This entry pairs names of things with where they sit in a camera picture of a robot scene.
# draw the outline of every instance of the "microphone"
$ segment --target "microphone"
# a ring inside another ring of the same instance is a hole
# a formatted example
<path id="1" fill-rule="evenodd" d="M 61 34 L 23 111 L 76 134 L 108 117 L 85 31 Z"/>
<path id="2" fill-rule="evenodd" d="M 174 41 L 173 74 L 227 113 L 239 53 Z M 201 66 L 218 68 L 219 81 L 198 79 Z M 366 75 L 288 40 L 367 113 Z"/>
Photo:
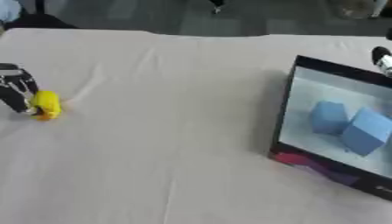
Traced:
<path id="1" fill-rule="evenodd" d="M 375 47 L 372 51 L 372 61 L 385 76 L 392 78 L 392 53 L 387 48 Z"/>

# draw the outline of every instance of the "gray floor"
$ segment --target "gray floor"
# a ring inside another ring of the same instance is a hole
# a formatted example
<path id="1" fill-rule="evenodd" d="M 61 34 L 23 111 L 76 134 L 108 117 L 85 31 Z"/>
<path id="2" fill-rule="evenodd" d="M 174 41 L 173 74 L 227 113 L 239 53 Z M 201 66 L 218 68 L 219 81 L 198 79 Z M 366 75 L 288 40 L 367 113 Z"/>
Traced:
<path id="1" fill-rule="evenodd" d="M 25 2 L 31 8 L 31 0 Z M 207 0 L 51 0 L 51 14 L 88 29 L 143 30 L 194 36 L 256 36 L 271 33 L 384 36 L 391 19 L 349 20 L 329 0 L 227 0 L 210 13 Z"/>

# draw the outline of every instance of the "yellow toy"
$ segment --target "yellow toy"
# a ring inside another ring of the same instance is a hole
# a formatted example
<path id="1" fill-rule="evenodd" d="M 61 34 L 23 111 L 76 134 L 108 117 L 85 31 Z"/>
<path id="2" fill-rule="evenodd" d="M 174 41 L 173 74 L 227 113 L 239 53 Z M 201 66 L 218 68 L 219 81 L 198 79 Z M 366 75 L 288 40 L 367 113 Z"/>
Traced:
<path id="1" fill-rule="evenodd" d="M 61 114 L 60 98 L 53 91 L 39 90 L 31 98 L 30 104 L 42 109 L 43 114 L 33 115 L 39 121 L 49 121 Z"/>

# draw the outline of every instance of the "black object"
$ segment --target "black object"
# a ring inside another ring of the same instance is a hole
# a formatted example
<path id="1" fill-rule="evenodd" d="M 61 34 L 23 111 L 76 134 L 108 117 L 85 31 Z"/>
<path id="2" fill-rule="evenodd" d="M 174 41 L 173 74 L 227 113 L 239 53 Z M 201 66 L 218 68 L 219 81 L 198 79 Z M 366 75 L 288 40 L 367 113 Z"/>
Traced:
<path id="1" fill-rule="evenodd" d="M 211 3 L 215 5 L 215 7 L 221 7 L 225 4 L 225 0 L 210 0 Z"/>
<path id="2" fill-rule="evenodd" d="M 57 28 L 57 29 L 77 29 L 76 26 L 67 24 L 60 19 L 46 14 L 45 0 L 35 1 L 36 13 L 29 14 L 25 10 L 21 11 L 20 18 L 4 25 L 5 30 L 12 28 Z"/>
<path id="3" fill-rule="evenodd" d="M 377 46 L 373 49 L 372 51 L 372 61 L 374 65 L 377 65 L 377 63 L 384 57 L 385 55 L 391 56 L 392 54 L 390 51 L 383 47 L 383 46 Z"/>
<path id="4" fill-rule="evenodd" d="M 386 38 L 387 38 L 388 40 L 392 40 L 392 29 L 388 29 Z"/>
<path id="5" fill-rule="evenodd" d="M 331 76 L 339 76 L 342 81 L 354 80 L 385 88 L 392 88 L 392 79 L 380 73 L 298 56 L 294 67 L 291 69 L 283 93 L 283 103 L 276 120 L 276 129 L 269 149 L 269 157 L 287 165 L 307 166 L 333 181 L 351 186 L 352 188 L 366 193 L 371 193 L 384 198 L 385 200 L 392 200 L 392 177 L 342 163 L 328 156 L 317 154 L 313 150 L 291 145 L 281 139 L 281 133 L 285 122 L 284 119 L 288 115 L 287 109 L 292 93 L 291 89 L 293 87 L 294 77 L 296 75 L 295 71 L 298 67 L 311 69 Z"/>
<path id="6" fill-rule="evenodd" d="M 24 69 L 0 63 L 0 99 L 15 112 L 29 112 L 31 107 L 25 95 L 35 95 L 38 91 L 36 81 Z"/>

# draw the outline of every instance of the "blue cube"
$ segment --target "blue cube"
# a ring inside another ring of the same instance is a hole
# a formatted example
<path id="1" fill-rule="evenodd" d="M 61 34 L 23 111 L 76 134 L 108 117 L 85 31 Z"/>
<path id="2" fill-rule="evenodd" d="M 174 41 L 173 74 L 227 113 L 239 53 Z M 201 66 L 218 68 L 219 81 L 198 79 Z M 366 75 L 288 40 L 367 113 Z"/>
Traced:
<path id="1" fill-rule="evenodd" d="M 366 156 L 383 146 L 392 132 L 392 121 L 370 108 L 362 108 L 341 135 L 351 151 Z"/>
<path id="2" fill-rule="evenodd" d="M 337 136 L 347 125 L 347 113 L 342 103 L 319 101 L 311 112 L 311 127 L 316 133 Z"/>

